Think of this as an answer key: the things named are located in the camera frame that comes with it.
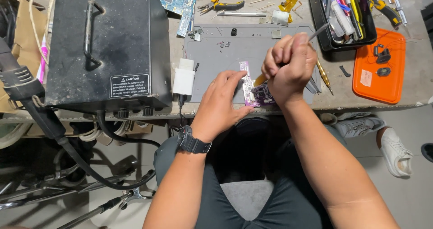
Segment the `white plug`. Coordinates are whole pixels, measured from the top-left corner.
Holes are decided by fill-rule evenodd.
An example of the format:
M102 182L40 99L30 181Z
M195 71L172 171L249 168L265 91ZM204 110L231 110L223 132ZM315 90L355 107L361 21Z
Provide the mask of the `white plug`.
M189 96L192 95L194 76L194 61L181 58L179 60L179 67L175 69L173 93Z

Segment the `wristwatch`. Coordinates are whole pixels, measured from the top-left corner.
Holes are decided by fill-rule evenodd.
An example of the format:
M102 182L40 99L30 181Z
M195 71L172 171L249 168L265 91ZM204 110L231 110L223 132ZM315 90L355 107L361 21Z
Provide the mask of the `wristwatch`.
M192 136L192 128L185 125L177 135L177 147L181 150L194 154L208 153L212 143L204 143Z

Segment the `hand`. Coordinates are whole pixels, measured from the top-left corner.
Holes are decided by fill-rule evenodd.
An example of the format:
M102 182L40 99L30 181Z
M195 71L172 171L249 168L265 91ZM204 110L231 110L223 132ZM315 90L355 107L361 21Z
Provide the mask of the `hand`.
M194 121L191 124L192 136L205 143L235 125L248 113L251 106L233 109L233 94L236 86L247 71L227 70L220 72L203 94Z
M306 33L286 35L266 54L262 72L279 106L303 99L304 88L317 62L317 53L307 41ZM280 68L278 64L282 63L286 65Z

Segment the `pliers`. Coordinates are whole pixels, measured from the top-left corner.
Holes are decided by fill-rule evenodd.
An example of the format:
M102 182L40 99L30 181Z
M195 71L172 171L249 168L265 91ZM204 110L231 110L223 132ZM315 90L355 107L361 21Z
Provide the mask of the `pliers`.
M201 7L198 7L197 9L200 11L201 14L204 14L211 9L214 9L216 11L219 10L238 10L241 9L245 5L245 1L240 1L236 3L221 3L218 2L219 0L210 0L209 4L203 5Z

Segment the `blue circuit board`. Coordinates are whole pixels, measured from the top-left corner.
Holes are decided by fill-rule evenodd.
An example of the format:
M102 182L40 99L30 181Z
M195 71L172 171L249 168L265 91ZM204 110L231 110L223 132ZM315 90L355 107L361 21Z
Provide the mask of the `blue circuit board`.
M182 16L177 34L185 37L187 31L193 25L193 11L197 0L160 0L162 6L169 11L177 13Z

